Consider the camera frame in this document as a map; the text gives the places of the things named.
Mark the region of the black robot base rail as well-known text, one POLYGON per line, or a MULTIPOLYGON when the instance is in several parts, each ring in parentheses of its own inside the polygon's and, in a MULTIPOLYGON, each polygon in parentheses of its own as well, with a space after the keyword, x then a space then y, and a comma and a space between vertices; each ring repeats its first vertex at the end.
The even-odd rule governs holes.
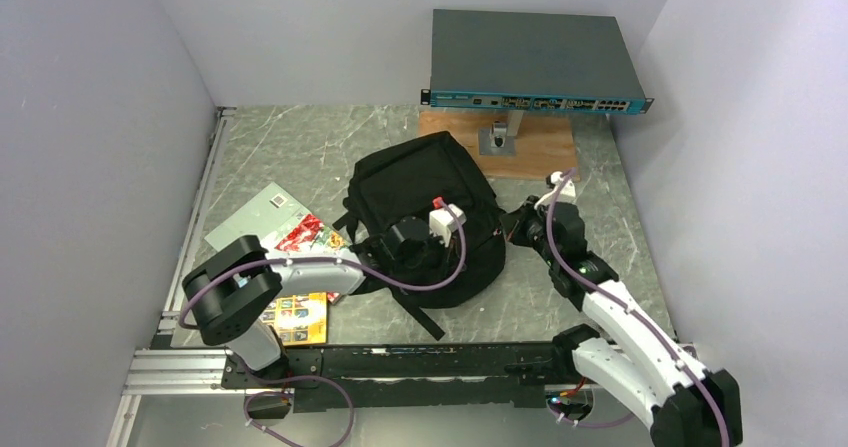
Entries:
POLYGON ((226 358, 227 390, 285 388, 296 413, 343 408, 338 383, 357 408, 506 404, 543 408, 581 377, 555 361, 549 341, 294 347, 287 363, 249 375, 226 358))

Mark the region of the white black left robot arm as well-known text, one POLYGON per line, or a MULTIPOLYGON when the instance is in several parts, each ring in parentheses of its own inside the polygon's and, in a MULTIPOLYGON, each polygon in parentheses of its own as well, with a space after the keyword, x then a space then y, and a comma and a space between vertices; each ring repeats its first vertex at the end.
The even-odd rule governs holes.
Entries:
POLYGON ((358 254, 350 248, 323 256, 270 253, 256 236, 240 237, 184 278, 186 302, 178 324, 199 331, 207 346, 230 349, 261 386, 275 386, 285 378, 288 361, 279 336, 260 320, 273 301, 320 292, 364 295, 388 287, 403 293, 441 290, 453 284, 464 269, 468 254, 464 223, 464 217, 456 216, 452 209, 438 209, 425 227, 425 241, 435 242, 438 252, 458 254, 454 270, 428 285, 390 277, 378 269, 374 255, 358 254))

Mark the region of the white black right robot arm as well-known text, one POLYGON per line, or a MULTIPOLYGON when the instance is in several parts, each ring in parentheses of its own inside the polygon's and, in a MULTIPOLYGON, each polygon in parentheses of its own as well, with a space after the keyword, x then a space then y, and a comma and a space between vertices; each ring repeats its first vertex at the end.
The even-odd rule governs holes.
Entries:
POLYGON ((736 379, 706 367, 650 318, 589 249, 576 205, 541 206, 530 196, 501 224, 506 240, 538 254, 556 292, 594 322, 555 335, 549 360, 515 364, 509 372, 595 382, 646 427, 656 446, 742 443, 736 379))

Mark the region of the black student backpack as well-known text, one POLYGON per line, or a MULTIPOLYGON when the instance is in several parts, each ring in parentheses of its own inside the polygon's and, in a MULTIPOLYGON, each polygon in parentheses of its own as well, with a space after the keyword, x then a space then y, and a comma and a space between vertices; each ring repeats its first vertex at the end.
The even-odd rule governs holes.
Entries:
MULTIPOLYGON (((345 213, 334 222, 353 237, 358 227, 368 236, 354 241, 358 254, 374 255, 375 235, 404 217, 428 223, 433 199, 442 197, 466 215, 468 254, 456 281, 434 292, 403 293, 381 288, 434 339, 444 330, 427 315, 429 309, 457 307, 490 286, 506 264, 506 241, 501 229, 496 194, 469 152, 446 132, 437 132, 376 151, 356 162, 343 200, 345 213)), ((413 285, 442 279, 398 279, 413 285)))

